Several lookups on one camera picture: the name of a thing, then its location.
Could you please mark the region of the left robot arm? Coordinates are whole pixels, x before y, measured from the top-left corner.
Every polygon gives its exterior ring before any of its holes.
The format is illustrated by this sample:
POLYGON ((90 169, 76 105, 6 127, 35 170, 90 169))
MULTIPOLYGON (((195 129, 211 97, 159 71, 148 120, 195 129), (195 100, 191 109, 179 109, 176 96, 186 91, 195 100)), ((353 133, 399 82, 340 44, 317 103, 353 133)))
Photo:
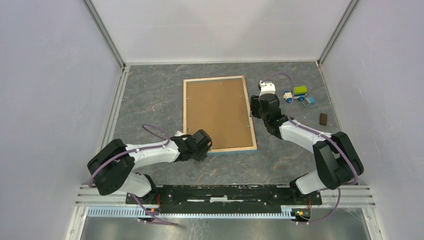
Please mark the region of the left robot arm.
POLYGON ((120 138, 114 139, 88 162, 88 186, 96 188, 101 196, 125 192, 151 202, 159 191, 151 177, 136 173, 137 169, 158 163, 202 162, 212 144, 203 129, 193 135, 177 132, 161 142, 149 144, 125 144, 120 138))

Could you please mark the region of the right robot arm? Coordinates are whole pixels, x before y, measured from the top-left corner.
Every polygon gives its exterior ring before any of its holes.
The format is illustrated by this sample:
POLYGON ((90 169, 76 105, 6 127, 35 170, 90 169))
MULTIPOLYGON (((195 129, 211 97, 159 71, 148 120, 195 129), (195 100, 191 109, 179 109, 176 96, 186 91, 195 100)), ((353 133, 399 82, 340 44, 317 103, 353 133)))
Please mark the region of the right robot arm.
POLYGON ((335 190, 345 184, 354 185, 363 174, 364 166, 346 133, 318 131, 282 114, 276 94, 252 95, 250 113, 263 121, 271 135, 313 154, 316 170, 289 184, 295 195, 306 196, 323 189, 335 190))

